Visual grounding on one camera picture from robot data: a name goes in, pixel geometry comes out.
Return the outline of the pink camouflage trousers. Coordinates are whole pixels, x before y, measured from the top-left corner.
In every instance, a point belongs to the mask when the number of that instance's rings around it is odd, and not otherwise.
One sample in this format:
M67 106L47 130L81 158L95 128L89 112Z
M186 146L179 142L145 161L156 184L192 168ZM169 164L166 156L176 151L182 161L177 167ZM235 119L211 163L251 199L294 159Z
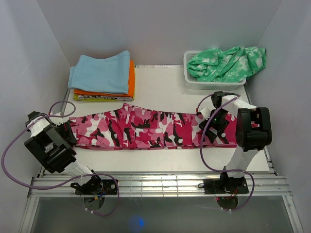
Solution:
M71 117L69 125L76 146L89 150L157 150L203 147L235 148L236 119L225 116L227 127L210 127L206 135L199 125L201 114L145 109L125 103L122 108Z

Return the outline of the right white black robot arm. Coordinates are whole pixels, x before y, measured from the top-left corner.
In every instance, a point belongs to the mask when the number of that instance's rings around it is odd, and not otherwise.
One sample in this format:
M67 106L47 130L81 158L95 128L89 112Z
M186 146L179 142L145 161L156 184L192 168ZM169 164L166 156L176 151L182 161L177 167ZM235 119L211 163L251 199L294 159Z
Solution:
M260 150L272 142L270 112L266 107L256 107L232 92L218 91L209 96L214 106L196 108L196 113L204 117L199 125L202 135L208 135L208 129L213 128L222 134L228 126L225 116L230 113L236 119L235 140L237 147L230 162L220 171L220 178L212 184L220 187L226 193L235 188L246 187L246 170Z

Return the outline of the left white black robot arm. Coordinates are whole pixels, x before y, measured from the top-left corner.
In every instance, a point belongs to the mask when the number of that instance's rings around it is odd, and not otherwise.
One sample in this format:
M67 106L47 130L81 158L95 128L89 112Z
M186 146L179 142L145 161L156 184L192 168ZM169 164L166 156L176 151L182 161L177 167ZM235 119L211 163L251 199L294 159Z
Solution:
M66 173L77 177L70 186L78 193L91 195L104 190L102 179L93 170L80 164L73 147L77 141L68 121L61 118L44 118L45 114L33 111L28 115L26 127L31 137L25 147L50 173Z

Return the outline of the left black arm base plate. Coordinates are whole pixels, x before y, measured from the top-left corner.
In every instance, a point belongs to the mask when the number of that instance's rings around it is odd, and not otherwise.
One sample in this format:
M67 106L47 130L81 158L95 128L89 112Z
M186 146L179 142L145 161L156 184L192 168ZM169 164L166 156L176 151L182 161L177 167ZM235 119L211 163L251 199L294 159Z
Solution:
M72 183L70 186L72 188L73 185L79 186L78 183ZM76 195L116 195L117 194L117 187L115 182L112 179L102 179L102 181L99 183L99 188L97 191L87 191L87 192L82 192L81 190L79 190L78 188L74 188L75 189L75 194Z

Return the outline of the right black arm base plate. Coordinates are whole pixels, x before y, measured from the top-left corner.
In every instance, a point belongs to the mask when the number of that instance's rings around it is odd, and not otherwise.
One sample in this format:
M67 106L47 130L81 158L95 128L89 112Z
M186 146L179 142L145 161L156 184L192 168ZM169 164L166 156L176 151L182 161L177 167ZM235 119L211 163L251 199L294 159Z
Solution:
M246 179L229 178L228 180L221 179L204 179L205 194L248 194L249 189Z

